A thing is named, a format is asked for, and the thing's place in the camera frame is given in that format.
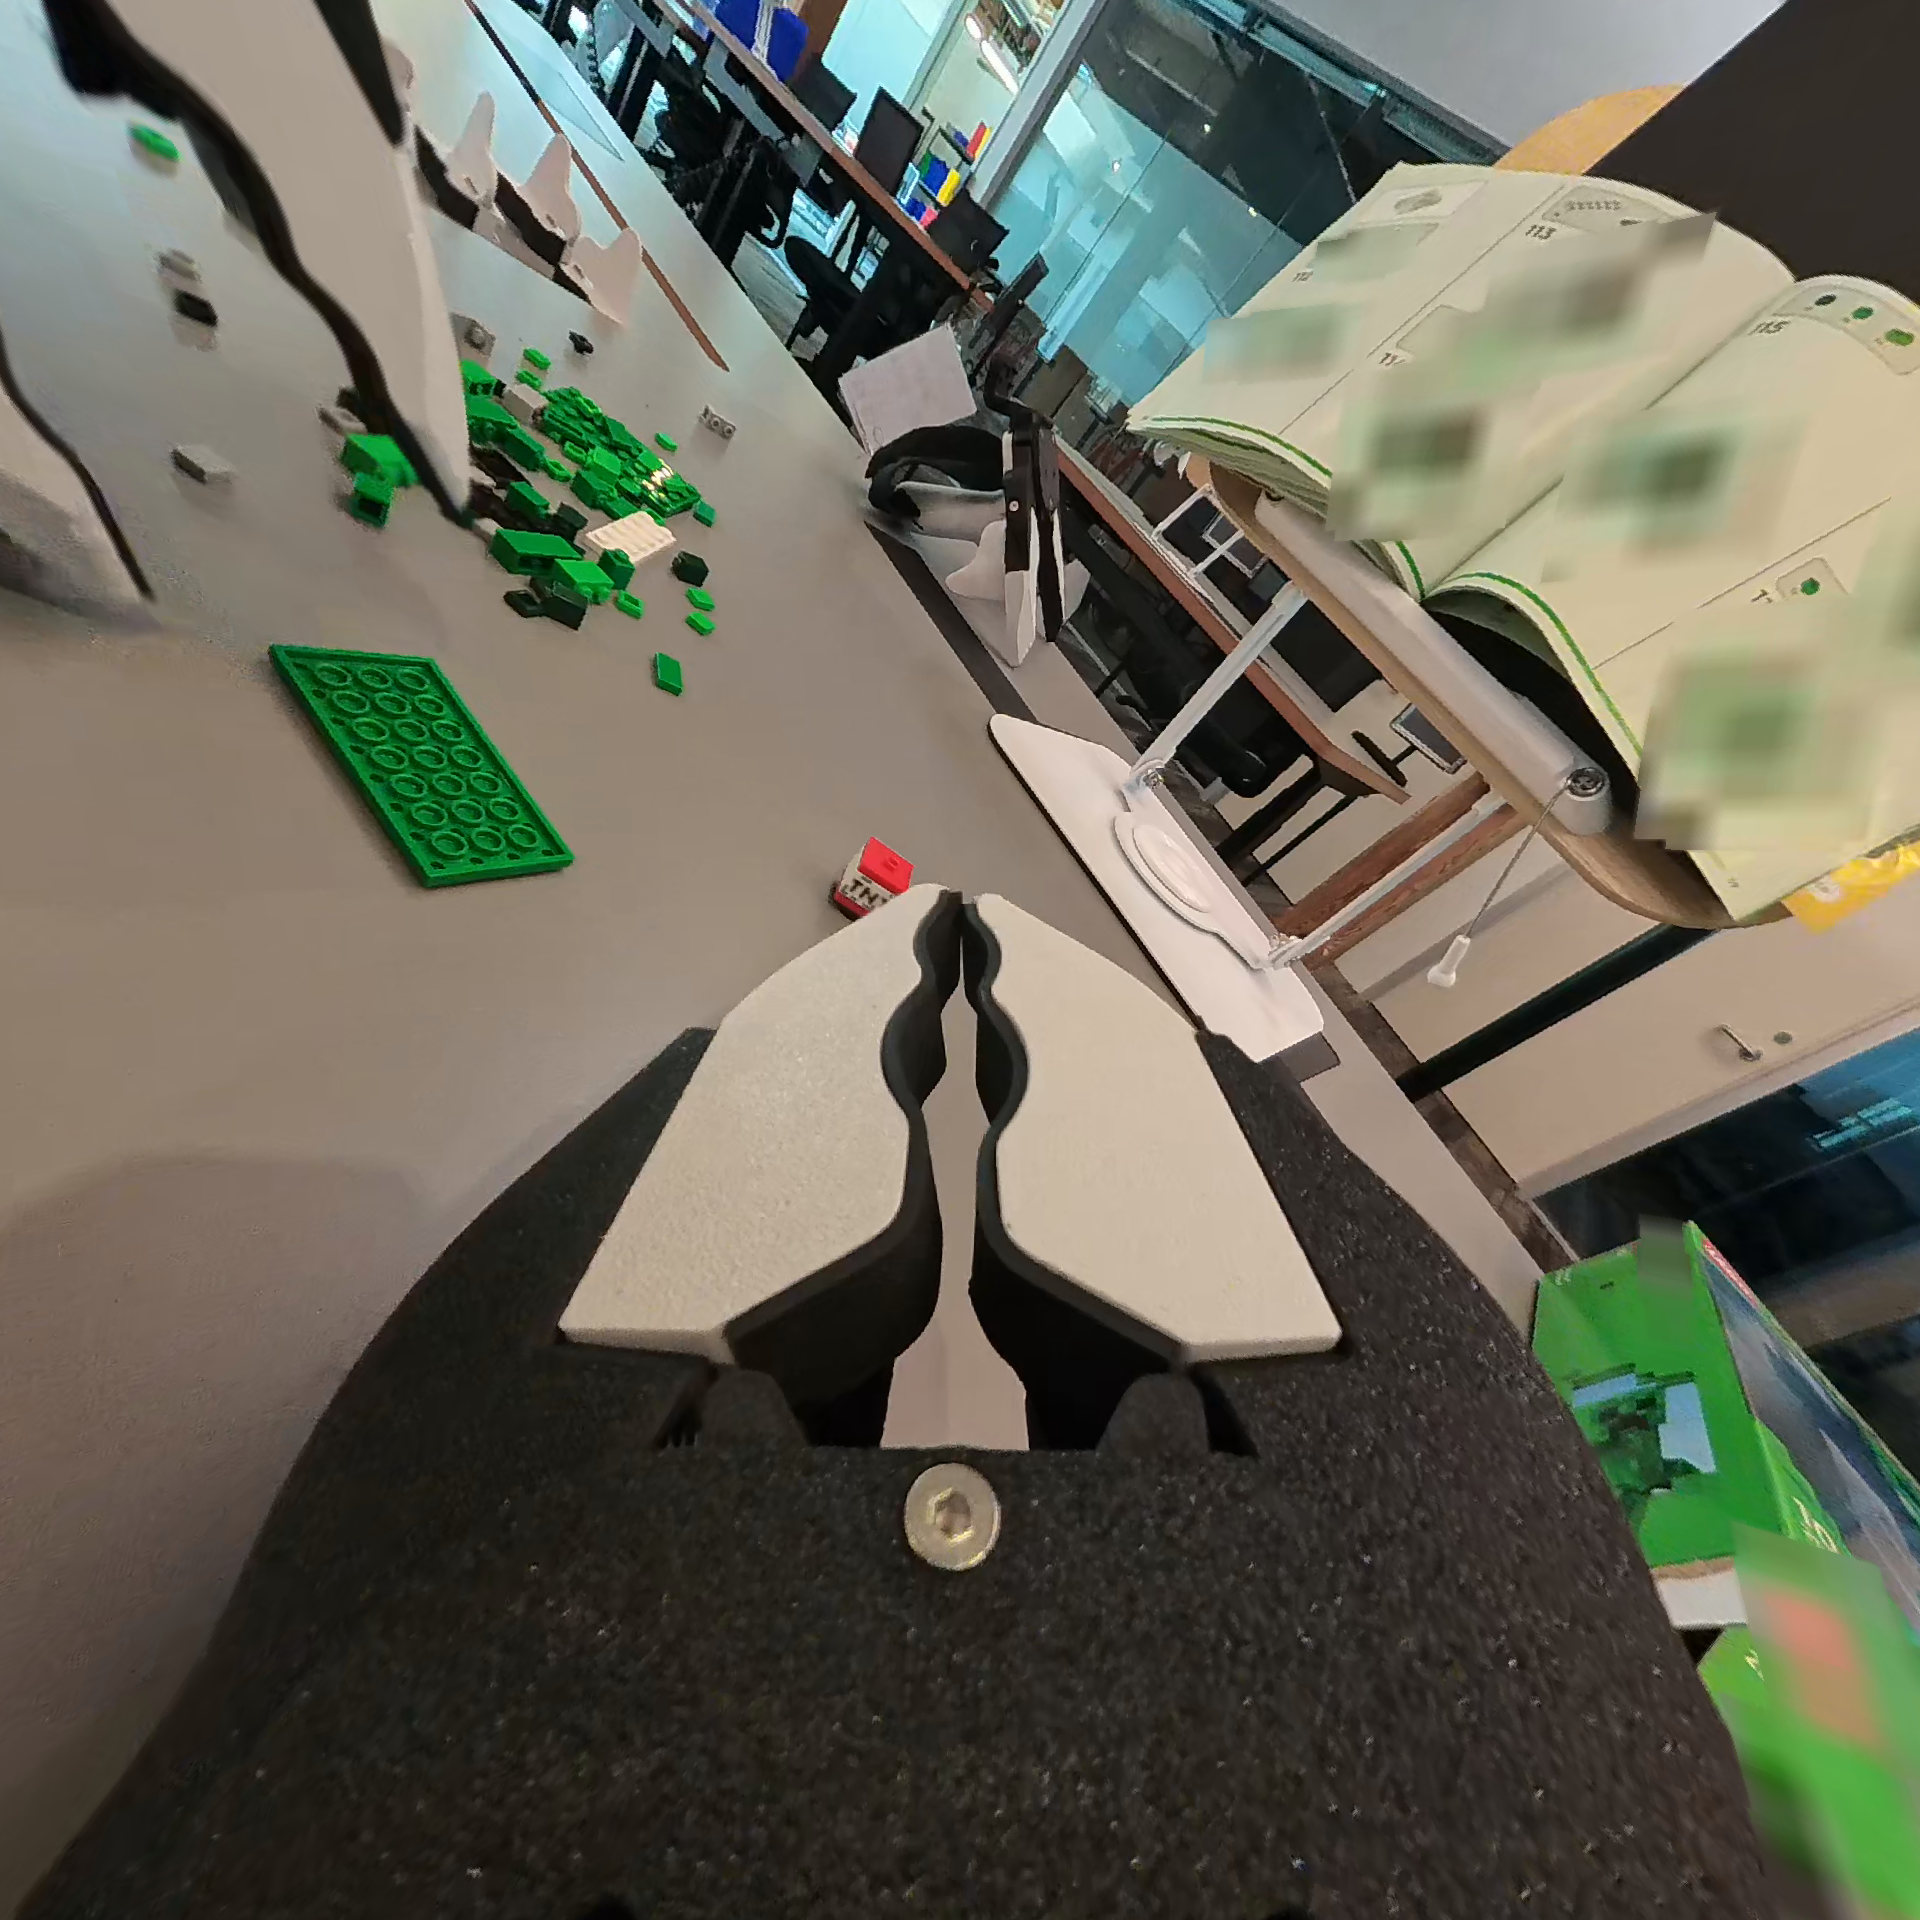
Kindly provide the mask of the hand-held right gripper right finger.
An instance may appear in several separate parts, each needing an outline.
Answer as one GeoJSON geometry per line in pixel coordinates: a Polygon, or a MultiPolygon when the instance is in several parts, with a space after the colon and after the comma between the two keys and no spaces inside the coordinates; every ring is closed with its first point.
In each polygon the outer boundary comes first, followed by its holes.
{"type": "Polygon", "coordinates": [[[1034,1442],[1148,1375],[1332,1353],[1341,1327],[1192,1029],[1004,895],[963,912],[976,1015],[970,1298],[1034,1442]]]}

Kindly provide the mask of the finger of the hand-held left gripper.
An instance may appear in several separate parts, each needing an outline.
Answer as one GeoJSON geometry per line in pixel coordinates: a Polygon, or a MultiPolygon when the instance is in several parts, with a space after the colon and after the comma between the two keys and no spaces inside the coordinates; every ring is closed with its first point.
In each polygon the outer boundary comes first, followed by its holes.
{"type": "Polygon", "coordinates": [[[80,454],[2,350],[2,578],[53,608],[149,608],[154,588],[80,454]]]}
{"type": "Polygon", "coordinates": [[[43,4],[71,88],[175,120],[324,320],[367,424],[469,518],[469,430],[416,129],[371,4],[43,4]]]}

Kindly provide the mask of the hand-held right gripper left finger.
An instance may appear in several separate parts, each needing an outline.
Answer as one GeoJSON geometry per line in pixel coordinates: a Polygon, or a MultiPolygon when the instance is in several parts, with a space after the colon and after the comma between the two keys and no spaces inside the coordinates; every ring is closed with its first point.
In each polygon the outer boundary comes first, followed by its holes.
{"type": "Polygon", "coordinates": [[[762,1373],[810,1440],[878,1442],[941,1290],[923,1106],[959,970],[959,894],[914,884],[742,999],[571,1290],[565,1341],[762,1373]]]}

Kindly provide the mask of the pile of green lego bricks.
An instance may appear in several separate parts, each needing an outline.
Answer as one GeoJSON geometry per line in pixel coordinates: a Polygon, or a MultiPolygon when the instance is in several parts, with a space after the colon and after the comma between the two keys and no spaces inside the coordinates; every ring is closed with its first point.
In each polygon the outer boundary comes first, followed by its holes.
{"type": "Polygon", "coordinates": [[[710,565],[684,540],[715,526],[712,497],[684,470],[678,442],[642,433],[526,350],[509,373],[472,346],[455,353],[464,405],[464,526],[522,621],[575,632],[588,615],[640,618],[642,578],[663,568],[692,632],[712,636],[710,565]]]}

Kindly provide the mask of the large green lego plate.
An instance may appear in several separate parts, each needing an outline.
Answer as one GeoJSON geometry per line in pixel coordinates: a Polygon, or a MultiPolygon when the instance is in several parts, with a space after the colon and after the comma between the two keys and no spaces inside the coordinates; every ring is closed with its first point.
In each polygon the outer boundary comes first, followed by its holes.
{"type": "Polygon", "coordinates": [[[269,663],[423,887],[571,866],[570,844],[434,658],[276,641],[269,663]]]}

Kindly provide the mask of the lego instruction book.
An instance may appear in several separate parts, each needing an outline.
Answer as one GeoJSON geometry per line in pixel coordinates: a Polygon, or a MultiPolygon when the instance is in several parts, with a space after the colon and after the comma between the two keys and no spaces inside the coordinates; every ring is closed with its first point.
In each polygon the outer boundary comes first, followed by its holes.
{"type": "Polygon", "coordinates": [[[1915,830],[1915,302],[1592,176],[1403,162],[1132,409],[1498,636],[1731,921],[1915,830]]]}

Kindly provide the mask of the green lego box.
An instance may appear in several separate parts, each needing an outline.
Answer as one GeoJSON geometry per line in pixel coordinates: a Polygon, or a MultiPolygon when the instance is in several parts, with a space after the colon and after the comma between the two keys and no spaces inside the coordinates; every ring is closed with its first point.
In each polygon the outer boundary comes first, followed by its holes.
{"type": "Polygon", "coordinates": [[[1546,1274],[1531,1349],[1679,1630],[1747,1620],[1736,1533],[1872,1564],[1918,1628],[1918,1489],[1700,1228],[1546,1274]]]}

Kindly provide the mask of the brown tape strip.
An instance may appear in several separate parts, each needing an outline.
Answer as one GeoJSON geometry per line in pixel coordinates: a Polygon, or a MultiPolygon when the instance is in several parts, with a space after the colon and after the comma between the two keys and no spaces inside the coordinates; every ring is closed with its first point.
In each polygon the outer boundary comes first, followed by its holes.
{"type": "Polygon", "coordinates": [[[640,162],[632,144],[620,133],[611,110],[590,90],[588,80],[565,60],[562,47],[546,37],[530,12],[519,4],[467,4],[477,24],[492,37],[499,57],[514,73],[554,134],[571,149],[571,169],[582,184],[575,201],[594,213],[586,218],[594,237],[632,231],[640,240],[640,264],[660,300],[676,313],[684,328],[707,359],[730,373],[727,335],[715,338],[699,302],[691,302],[672,274],[680,255],[692,257],[692,293],[708,293],[708,253],[692,225],[667,199],[660,182],[640,162]]]}

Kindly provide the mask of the white book stand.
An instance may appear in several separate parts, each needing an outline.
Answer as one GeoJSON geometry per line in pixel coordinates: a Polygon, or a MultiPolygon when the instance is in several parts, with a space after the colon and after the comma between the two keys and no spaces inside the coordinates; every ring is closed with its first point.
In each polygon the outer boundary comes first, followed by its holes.
{"type": "Polygon", "coordinates": [[[1629,352],[1600,350],[1600,370],[1578,373],[1574,394],[1548,414],[1524,394],[1494,399],[1492,466],[1469,450],[1463,466],[1427,477],[1413,469],[1366,477],[1359,462],[1379,383],[1396,365],[1434,376],[1442,317],[1479,310],[1490,272],[1518,266],[1524,246],[1574,232],[1570,253],[1586,269],[1600,237],[1652,228],[1652,246],[1683,246],[1686,228],[1709,221],[1592,178],[1400,165],[1216,322],[1136,412],[1136,432],[1186,452],[1199,490],[1280,565],[1278,600],[1136,761],[1011,716],[991,720],[991,738],[1186,1015],[1254,1061],[1323,1036],[1299,965],[1430,863],[1439,844],[1458,844],[1500,809],[1535,821],[1590,888],[1646,921],[1686,934],[1736,926],[1679,855],[1629,850],[1626,805],[1600,757],[1471,661],[1427,610],[1453,565],[1562,477],[1573,426],[1652,398],[1652,373],[1628,373],[1629,352]],[[1227,874],[1227,855],[1199,850],[1156,790],[1178,748],[1302,608],[1332,621],[1437,727],[1484,792],[1447,826],[1419,830],[1415,848],[1350,902],[1287,934],[1227,874]]]}

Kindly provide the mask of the long background desk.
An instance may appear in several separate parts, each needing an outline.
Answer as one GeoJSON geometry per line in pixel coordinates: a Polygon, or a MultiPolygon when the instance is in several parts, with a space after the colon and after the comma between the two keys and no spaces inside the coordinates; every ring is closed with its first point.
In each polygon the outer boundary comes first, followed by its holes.
{"type": "Polygon", "coordinates": [[[840,378],[856,364],[918,335],[948,306],[984,302],[1006,228],[970,192],[958,190],[928,225],[912,221],[896,186],[860,151],[838,149],[824,120],[718,13],[698,4],[620,8],[630,34],[612,114],[635,134],[651,94],[663,90],[667,192],[727,269],[742,241],[762,237],[762,213],[775,218],[775,240],[787,240],[796,197],[821,173],[843,186],[860,228],[880,240],[880,262],[864,284],[830,255],[802,279],[799,334],[824,330],[807,376],[832,406],[840,406],[840,378]]]}

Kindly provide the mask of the wooden desk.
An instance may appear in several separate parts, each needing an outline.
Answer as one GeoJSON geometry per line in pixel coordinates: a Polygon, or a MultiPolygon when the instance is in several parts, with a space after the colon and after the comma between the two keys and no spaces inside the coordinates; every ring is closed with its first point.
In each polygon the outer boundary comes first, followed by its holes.
{"type": "MultiPolygon", "coordinates": [[[[1087,572],[1067,649],[1125,733],[1146,744],[1290,584],[1204,487],[1181,473],[1122,490],[1091,456],[1060,450],[1062,543],[1087,572]]],[[[1229,870],[1278,906],[1271,873],[1316,832],[1359,805],[1392,809],[1381,836],[1280,912],[1308,930],[1350,909],[1318,966],[1356,950],[1413,906],[1468,877],[1487,855],[1520,846],[1509,806],[1480,809],[1485,786],[1451,773],[1430,790],[1408,786],[1422,742],[1388,742],[1400,698],[1332,624],[1302,608],[1175,750],[1175,797],[1222,823],[1229,799],[1251,812],[1214,841],[1229,870]]]]}

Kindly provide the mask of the white paper sheet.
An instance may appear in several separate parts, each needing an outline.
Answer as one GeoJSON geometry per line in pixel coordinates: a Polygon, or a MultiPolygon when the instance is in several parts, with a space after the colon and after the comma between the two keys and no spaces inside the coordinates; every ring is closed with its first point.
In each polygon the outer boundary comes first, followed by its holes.
{"type": "Polygon", "coordinates": [[[838,378],[837,394],[866,454],[912,430],[967,422],[976,414],[976,394],[948,322],[864,359],[838,378]]]}

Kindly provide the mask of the spare black white gripper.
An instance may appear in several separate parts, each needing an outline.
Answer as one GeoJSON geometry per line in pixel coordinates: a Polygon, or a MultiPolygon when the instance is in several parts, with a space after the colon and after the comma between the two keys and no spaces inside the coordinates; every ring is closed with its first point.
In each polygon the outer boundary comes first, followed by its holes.
{"type": "Polygon", "coordinates": [[[1007,399],[997,426],[917,424],[869,454],[866,482],[880,522],[923,561],[958,558],[941,591],[1002,664],[1055,641],[1086,572],[1066,558],[1052,420],[1007,399]]]}

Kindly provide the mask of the black panel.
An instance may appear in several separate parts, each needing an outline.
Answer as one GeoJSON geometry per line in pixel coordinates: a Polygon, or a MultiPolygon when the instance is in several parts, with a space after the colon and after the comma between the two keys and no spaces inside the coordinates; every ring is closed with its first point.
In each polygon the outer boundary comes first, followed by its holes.
{"type": "Polygon", "coordinates": [[[1918,4],[1781,6],[1596,170],[1714,213],[1799,279],[1918,296],[1918,4]]]}

